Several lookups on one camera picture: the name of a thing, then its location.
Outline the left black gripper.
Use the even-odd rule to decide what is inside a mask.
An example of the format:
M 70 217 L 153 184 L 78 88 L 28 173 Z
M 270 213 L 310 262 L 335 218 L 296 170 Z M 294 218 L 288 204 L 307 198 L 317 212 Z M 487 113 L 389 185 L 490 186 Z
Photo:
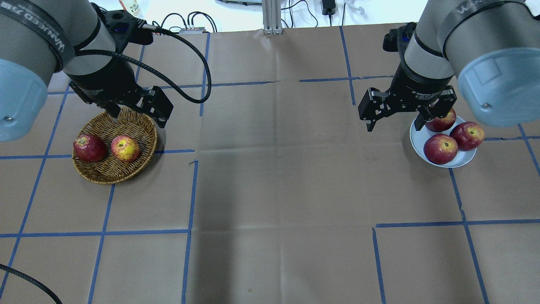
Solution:
M 154 40 L 147 22 L 125 10 L 103 12 L 95 8 L 98 21 L 88 39 L 75 46 L 75 50 L 100 50 L 123 54 L 129 43 L 148 46 Z M 87 104 L 104 109 L 112 122 L 117 122 L 120 106 L 145 114 L 165 128 L 173 104 L 162 89 L 154 86 L 142 88 L 135 80 L 130 63 L 122 58 L 102 54 L 75 57 L 67 68 L 70 87 Z

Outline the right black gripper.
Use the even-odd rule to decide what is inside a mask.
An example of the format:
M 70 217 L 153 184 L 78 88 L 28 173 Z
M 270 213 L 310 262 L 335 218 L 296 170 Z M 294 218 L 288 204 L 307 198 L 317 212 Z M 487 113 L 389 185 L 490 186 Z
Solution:
M 398 112 L 417 112 L 416 131 L 435 117 L 447 116 L 457 99 L 449 84 L 454 72 L 440 52 L 420 40 L 416 24 L 391 29 L 384 36 L 383 50 L 397 52 L 400 63 L 390 87 L 384 92 L 368 88 L 358 106 L 367 131 L 372 132 L 378 120 Z

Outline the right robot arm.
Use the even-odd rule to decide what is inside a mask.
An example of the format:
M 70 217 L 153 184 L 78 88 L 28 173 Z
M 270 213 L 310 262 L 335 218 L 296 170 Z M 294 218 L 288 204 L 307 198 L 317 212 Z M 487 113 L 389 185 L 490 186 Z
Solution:
M 418 131 L 446 117 L 458 91 L 481 123 L 539 119 L 539 17 L 524 0 L 429 0 L 420 20 L 391 29 L 383 50 L 400 63 L 389 89 L 369 88 L 358 106 L 372 131 L 398 112 L 417 112 Z

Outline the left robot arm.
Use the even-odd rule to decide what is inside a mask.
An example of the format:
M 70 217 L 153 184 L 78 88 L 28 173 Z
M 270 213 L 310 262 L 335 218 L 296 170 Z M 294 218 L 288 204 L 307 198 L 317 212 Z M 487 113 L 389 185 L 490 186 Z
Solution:
M 2 0 L 0 11 L 2 142 L 29 133 L 58 72 L 83 102 L 110 116 L 127 106 L 166 126 L 173 104 L 162 89 L 138 85 L 123 56 L 129 43 L 151 44 L 155 26 L 87 0 Z

